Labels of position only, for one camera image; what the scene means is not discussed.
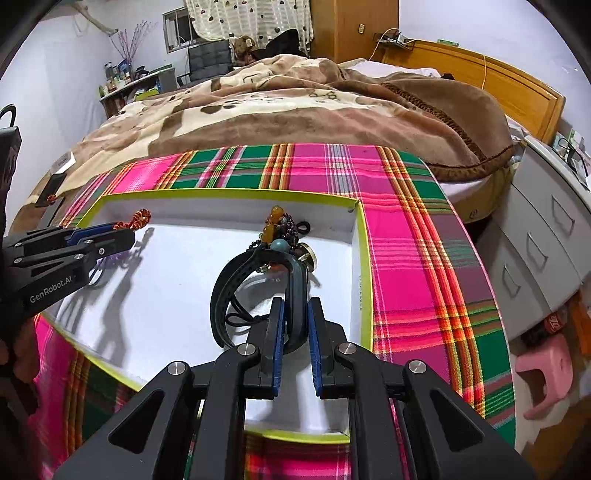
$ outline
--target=wooden headboard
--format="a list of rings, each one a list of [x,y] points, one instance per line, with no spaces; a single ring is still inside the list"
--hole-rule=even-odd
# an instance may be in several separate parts
[[[414,42],[411,51],[396,46],[385,48],[382,62],[409,69],[435,68],[477,87],[485,79],[485,59],[481,53],[424,40]],[[534,137],[545,143],[553,141],[566,101],[564,96],[526,72],[490,57],[486,57],[484,89]]]

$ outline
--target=brown blanket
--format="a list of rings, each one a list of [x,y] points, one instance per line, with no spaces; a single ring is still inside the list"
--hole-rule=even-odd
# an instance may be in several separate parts
[[[485,177],[512,156],[505,115],[484,90],[408,73],[370,79],[330,60],[280,55],[127,105],[73,147],[58,195],[131,160],[289,142],[393,147],[422,158],[440,181]],[[13,230],[31,228],[40,213],[25,205]]]

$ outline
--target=white wall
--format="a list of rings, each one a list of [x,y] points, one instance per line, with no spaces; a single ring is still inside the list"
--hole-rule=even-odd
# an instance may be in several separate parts
[[[7,222],[50,166],[105,121],[98,85],[111,58],[107,36],[71,7],[57,7],[25,40],[0,79],[0,106],[17,106],[22,146]],[[9,116],[0,120],[8,126]]]
[[[130,42],[135,26],[142,20],[150,22],[152,29],[140,44],[133,67],[145,65],[146,70],[154,70],[171,63],[176,69],[175,75],[179,76],[187,71],[188,49],[167,52],[162,15],[181,7],[184,7],[183,0],[105,0],[101,18],[110,28],[127,29]],[[121,55],[111,48],[113,64],[119,63]]]
[[[406,37],[457,41],[502,60],[562,93],[563,117],[591,150],[591,85],[550,22],[527,0],[400,0]]]

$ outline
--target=bottle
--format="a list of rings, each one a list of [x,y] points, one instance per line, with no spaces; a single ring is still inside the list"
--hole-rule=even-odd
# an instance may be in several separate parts
[[[105,76],[107,80],[111,80],[113,78],[113,64],[111,62],[105,63]]]
[[[561,306],[557,312],[551,313],[540,323],[537,323],[525,333],[521,334],[521,340],[528,348],[533,348],[544,343],[544,340],[561,331],[569,319],[568,302]]]

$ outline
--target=curtain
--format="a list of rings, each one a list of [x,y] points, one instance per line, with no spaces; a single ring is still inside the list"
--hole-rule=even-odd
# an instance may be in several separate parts
[[[193,28],[206,40],[248,35],[258,48],[285,30],[296,28],[300,48],[314,38],[310,0],[185,0]]]

